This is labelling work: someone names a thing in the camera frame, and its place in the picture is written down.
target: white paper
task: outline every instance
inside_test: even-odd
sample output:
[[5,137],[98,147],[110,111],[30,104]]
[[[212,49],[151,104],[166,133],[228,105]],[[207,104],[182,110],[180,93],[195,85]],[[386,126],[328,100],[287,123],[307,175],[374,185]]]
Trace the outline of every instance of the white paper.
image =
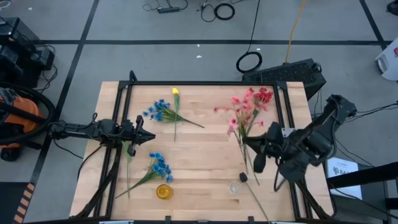
[[[350,172],[356,172],[358,171],[358,164],[356,162],[351,162],[351,161],[346,161],[344,159],[339,159],[339,158],[330,158],[328,159],[328,177],[336,177],[338,175],[343,175],[346,173]],[[341,192],[344,192],[348,195],[355,196],[359,199],[362,200],[362,192],[361,192],[361,186],[351,186],[351,187],[342,187],[338,189]],[[339,192],[337,190],[332,189],[330,192],[333,195],[339,195],[343,197],[347,197]]]

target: yellow flower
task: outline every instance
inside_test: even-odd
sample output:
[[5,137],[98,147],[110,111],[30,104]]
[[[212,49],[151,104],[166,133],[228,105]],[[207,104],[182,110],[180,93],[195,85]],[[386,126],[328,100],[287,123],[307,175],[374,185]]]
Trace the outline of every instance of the yellow flower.
[[177,89],[177,88],[173,88],[173,94],[174,94],[174,95],[178,95],[178,94],[179,94],[179,92],[178,92],[178,89]]

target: black hose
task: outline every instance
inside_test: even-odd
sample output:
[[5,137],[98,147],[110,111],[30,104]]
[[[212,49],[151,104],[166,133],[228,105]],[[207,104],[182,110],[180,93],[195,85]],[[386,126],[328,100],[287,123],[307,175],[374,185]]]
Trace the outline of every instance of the black hose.
[[41,94],[35,90],[26,88],[23,86],[15,85],[12,83],[0,82],[0,87],[11,88],[16,93],[19,93],[20,91],[23,91],[25,94],[28,93],[28,94],[32,95],[34,99],[39,100],[41,103],[43,103],[44,106],[49,111],[49,115],[47,116],[47,119],[43,123],[41,123],[38,128],[34,129],[33,131],[29,131],[28,133],[24,133],[24,134],[21,134],[18,136],[6,138],[6,139],[0,139],[0,145],[9,145],[12,143],[18,143],[22,140],[30,139],[46,130],[47,125],[50,122],[52,122],[55,117],[55,107],[49,99],[47,99],[43,94]]

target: yellow cable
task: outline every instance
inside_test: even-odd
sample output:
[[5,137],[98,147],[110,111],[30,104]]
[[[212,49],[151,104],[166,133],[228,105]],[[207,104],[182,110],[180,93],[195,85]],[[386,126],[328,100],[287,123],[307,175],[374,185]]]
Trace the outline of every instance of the yellow cable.
[[286,59],[285,59],[285,62],[286,62],[286,63],[287,63],[287,59],[288,59],[289,53],[290,53],[290,46],[292,45],[292,39],[293,39],[294,29],[296,29],[297,22],[299,21],[300,16],[301,16],[301,12],[302,12],[303,9],[304,9],[305,1],[306,1],[306,0],[303,0],[303,3],[301,3],[301,7],[300,7],[300,10],[299,10],[299,12],[298,12],[298,14],[297,14],[296,21],[294,22],[293,29],[292,29],[292,31],[291,31],[291,33],[290,33],[289,46],[287,47],[287,54],[286,54]]

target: black ball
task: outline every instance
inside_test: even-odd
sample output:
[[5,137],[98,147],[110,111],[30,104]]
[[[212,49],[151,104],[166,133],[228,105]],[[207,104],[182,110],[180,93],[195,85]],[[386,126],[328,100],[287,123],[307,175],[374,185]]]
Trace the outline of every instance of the black ball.
[[239,179],[241,179],[242,183],[245,183],[246,181],[248,181],[248,177],[244,172],[239,174]]

